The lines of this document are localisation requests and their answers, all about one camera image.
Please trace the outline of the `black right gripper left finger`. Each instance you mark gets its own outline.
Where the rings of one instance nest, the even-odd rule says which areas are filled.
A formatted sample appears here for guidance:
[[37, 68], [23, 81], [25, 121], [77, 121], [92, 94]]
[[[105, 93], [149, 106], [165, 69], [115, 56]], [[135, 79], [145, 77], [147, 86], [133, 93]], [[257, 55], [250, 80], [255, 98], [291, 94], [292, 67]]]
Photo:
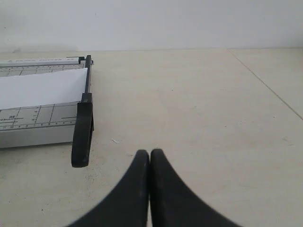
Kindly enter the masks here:
[[145, 227], [149, 205], [149, 154], [138, 150], [113, 190], [71, 227]]

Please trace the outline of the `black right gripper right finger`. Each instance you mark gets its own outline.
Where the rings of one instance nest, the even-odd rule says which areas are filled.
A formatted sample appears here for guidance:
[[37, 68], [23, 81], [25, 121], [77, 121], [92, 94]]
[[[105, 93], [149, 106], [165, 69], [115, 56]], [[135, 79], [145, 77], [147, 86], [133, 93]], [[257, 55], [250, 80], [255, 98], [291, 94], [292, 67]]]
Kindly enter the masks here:
[[150, 205], [154, 227], [237, 227], [202, 201], [179, 177], [162, 149], [151, 152]]

